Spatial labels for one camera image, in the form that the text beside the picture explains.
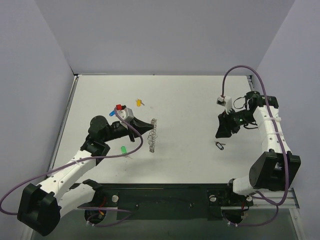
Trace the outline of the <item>black tag with white label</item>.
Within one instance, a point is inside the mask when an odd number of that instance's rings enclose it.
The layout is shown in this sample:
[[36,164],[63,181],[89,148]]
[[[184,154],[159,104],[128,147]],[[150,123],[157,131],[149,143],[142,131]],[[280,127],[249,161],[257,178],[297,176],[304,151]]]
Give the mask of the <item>black tag with white label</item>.
[[215,141],[214,143],[219,150],[223,151],[225,149],[225,145],[226,145],[225,143],[221,143],[219,141]]

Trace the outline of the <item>metal key ring disc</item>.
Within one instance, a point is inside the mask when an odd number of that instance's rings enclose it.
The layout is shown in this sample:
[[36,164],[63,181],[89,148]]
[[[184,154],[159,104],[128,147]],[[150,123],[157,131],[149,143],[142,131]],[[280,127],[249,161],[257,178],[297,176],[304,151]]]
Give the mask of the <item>metal key ring disc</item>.
[[157,139],[157,119],[153,118],[150,123],[153,125],[153,129],[149,132],[147,141],[149,145],[149,152],[154,153]]

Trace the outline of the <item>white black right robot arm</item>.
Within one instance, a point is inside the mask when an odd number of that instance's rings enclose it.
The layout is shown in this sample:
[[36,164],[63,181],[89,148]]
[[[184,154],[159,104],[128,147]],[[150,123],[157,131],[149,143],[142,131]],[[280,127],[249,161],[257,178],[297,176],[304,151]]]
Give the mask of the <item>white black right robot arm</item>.
[[236,204],[242,195],[255,191],[287,190],[301,165],[300,157],[292,154],[285,140],[277,98],[250,91],[244,99],[245,108],[240,111],[233,109],[229,96],[217,99],[224,111],[218,115],[219,127],[215,137],[230,138],[241,126],[255,123],[262,147],[262,154],[250,168],[248,176],[234,179],[232,187],[223,192],[224,201],[230,205]]

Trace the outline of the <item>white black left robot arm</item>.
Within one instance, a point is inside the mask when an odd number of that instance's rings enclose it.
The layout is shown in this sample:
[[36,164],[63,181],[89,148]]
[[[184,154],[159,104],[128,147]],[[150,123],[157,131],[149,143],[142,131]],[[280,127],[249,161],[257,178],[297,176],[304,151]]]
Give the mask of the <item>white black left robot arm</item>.
[[22,191],[17,219],[42,236],[49,235],[63,216],[59,201],[70,187],[86,172],[95,168],[108,155],[108,141],[129,136],[135,138],[154,129],[150,123],[143,122],[132,114],[119,111],[118,121],[109,124],[98,115],[91,121],[88,136],[73,160],[50,172],[51,177],[37,185],[28,184]]

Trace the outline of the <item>key with blue tag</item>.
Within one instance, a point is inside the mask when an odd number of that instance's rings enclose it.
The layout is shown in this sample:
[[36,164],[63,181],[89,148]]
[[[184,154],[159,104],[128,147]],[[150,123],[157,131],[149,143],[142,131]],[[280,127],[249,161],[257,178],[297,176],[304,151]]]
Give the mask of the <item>key with blue tag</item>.
[[109,116],[110,116],[110,117],[113,117],[113,116],[115,116],[115,115],[116,115],[116,112],[115,112],[114,110],[109,113]]

